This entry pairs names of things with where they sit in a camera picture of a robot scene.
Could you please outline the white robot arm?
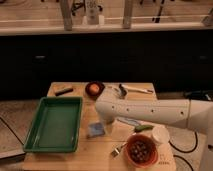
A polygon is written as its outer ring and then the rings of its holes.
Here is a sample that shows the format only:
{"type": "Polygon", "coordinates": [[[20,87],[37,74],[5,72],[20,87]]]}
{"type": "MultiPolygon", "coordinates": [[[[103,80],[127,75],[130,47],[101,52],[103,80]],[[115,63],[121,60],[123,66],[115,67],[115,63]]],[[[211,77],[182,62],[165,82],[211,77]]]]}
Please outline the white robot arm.
{"type": "Polygon", "coordinates": [[[199,171],[213,171],[213,101],[188,99],[127,100],[114,89],[105,89],[95,102],[96,111],[105,123],[115,117],[170,125],[206,135],[199,171]]]}

